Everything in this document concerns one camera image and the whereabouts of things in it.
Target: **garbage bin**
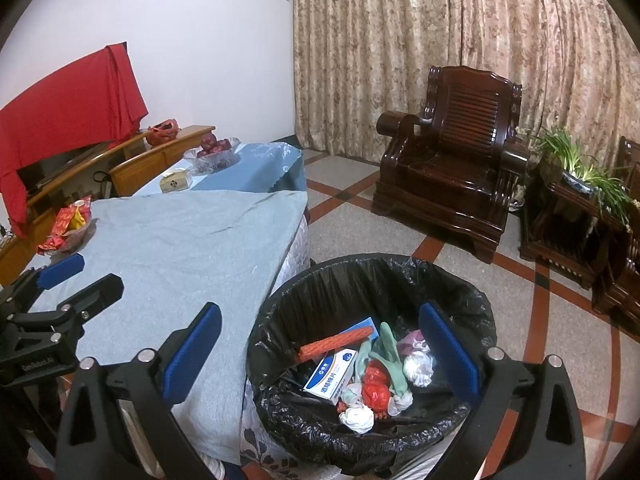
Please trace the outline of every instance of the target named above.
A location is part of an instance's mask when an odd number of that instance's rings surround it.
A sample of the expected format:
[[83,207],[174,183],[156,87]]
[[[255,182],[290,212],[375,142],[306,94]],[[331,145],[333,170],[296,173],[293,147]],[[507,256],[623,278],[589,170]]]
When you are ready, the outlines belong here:
[[408,460],[453,431],[469,406],[456,399],[437,365],[429,386],[411,385],[414,403],[407,410],[377,420],[369,433],[356,434],[340,423],[335,406],[303,394],[315,365],[296,362],[302,345],[367,317],[377,327],[386,321],[400,339],[418,328],[418,310],[429,300],[483,346],[496,345],[486,296],[416,258],[356,254],[314,266],[284,283],[261,306],[247,353],[255,405],[269,434],[299,459],[332,464],[356,476]]

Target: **curtain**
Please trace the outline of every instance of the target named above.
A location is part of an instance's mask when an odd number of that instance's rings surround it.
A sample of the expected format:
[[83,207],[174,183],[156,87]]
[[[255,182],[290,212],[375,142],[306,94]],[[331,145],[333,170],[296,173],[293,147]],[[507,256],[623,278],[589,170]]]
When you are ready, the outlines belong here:
[[523,85],[520,127],[558,121],[610,166],[640,134],[640,53],[606,0],[293,0],[296,133],[379,161],[385,110],[419,112],[432,65]]

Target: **green glove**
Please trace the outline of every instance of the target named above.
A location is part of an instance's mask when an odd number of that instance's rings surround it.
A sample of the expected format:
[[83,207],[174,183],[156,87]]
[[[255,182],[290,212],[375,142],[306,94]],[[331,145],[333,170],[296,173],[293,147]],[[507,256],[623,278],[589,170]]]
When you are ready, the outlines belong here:
[[364,370],[367,369],[369,364],[369,352],[371,352],[371,339],[367,337],[366,340],[360,345],[358,355],[356,356],[356,362],[353,365],[355,370],[355,382],[361,383],[364,378]]
[[369,352],[369,357],[377,359],[383,365],[385,365],[386,371],[389,372],[391,377],[391,393],[402,397],[409,389],[404,373],[402,373],[402,361],[398,355],[398,348],[396,347],[396,338],[394,338],[391,327],[386,322],[380,324],[380,337],[376,341],[376,350]]

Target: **floor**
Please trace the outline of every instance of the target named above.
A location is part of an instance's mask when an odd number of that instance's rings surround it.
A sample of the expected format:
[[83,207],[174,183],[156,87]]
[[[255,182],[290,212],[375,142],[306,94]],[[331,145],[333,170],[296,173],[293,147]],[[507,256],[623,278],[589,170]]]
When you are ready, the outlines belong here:
[[[304,157],[312,258],[412,254],[474,284],[490,300],[498,344],[512,358],[542,362],[553,353],[564,360],[580,408],[587,479],[597,479],[640,417],[640,337],[592,312],[590,291],[544,264],[521,260],[517,216],[509,215],[494,261],[487,265],[443,232],[426,235],[374,215],[376,165],[313,150],[304,150]],[[498,466],[514,414],[503,420],[485,475]]]

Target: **silver bolt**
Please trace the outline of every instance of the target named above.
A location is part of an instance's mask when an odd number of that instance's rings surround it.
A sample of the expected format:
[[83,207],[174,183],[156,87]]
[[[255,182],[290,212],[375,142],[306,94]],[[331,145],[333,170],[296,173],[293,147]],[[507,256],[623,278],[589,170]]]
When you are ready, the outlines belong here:
[[504,359],[504,350],[502,348],[498,348],[497,346],[492,346],[486,351],[486,354],[489,356],[489,359],[494,361],[501,361]]
[[156,356],[156,353],[151,349],[151,348],[147,348],[145,350],[142,350],[139,354],[138,354],[138,360],[143,362],[143,363],[148,363],[149,361],[151,361],[154,357]]
[[95,360],[93,357],[85,357],[80,361],[80,367],[82,370],[90,370],[95,365]]
[[562,359],[559,358],[557,355],[550,355],[548,357],[549,360],[549,364],[552,365],[553,368],[560,368],[562,366]]

